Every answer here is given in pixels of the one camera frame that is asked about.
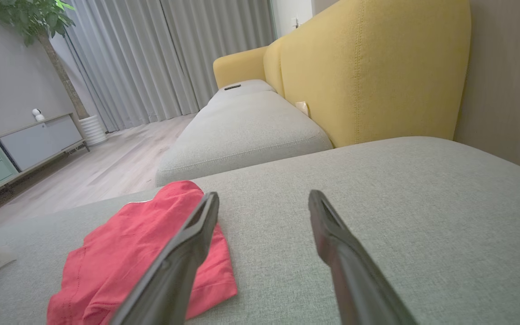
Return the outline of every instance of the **sofa seat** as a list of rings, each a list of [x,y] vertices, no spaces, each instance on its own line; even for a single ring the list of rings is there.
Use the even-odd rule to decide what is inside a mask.
[[[194,117],[163,154],[157,186],[332,148],[309,117],[266,82],[252,82],[266,88],[221,89]]]
[[[418,323],[520,324],[520,167],[436,138],[396,138],[195,180],[217,191],[237,296],[188,323],[339,323],[308,194],[323,191]],[[157,189],[0,228],[0,324],[43,324],[68,252]]]

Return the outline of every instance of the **cabinet top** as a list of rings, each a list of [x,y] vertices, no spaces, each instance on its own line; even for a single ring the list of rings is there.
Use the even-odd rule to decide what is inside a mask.
[[[8,135],[8,134],[15,133],[15,132],[17,132],[17,131],[21,131],[21,130],[23,130],[23,129],[25,129],[25,128],[30,128],[30,127],[32,127],[32,126],[34,126],[34,125],[38,125],[38,124],[41,124],[41,123],[45,123],[45,122],[49,122],[49,121],[52,121],[52,120],[59,119],[60,117],[64,117],[64,116],[66,116],[66,115],[72,115],[72,113],[67,113],[67,114],[57,115],[57,116],[52,117],[51,119],[44,119],[44,120],[37,121],[37,122],[31,123],[31,124],[29,124],[29,125],[26,125],[26,126],[20,127],[20,128],[18,128],[18,129],[15,129],[15,130],[12,130],[12,131],[9,131],[9,132],[6,132],[6,133],[2,133],[2,134],[0,134],[0,138],[1,138],[2,136],[6,136],[6,135]]]

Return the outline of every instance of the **cabinet door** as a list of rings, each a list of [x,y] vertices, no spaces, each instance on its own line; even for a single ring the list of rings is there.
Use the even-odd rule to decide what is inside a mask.
[[[20,171],[53,156],[56,150],[45,123],[34,125],[0,138],[11,159]]]
[[[69,115],[45,122],[45,124],[50,136],[53,138],[56,152],[60,152],[82,140],[78,128],[76,128],[74,121]]]

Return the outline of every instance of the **plant foliage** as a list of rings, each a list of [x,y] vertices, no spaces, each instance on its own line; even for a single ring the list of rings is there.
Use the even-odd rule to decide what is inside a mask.
[[[65,27],[75,25],[66,9],[74,7],[61,0],[0,0],[0,21],[14,27],[29,46],[42,33],[64,36]]]

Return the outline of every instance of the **yellow sofa backrest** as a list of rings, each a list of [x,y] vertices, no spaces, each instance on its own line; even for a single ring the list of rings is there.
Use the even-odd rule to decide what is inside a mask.
[[[452,139],[470,25],[468,0],[340,0],[268,46],[264,74],[335,147]]]

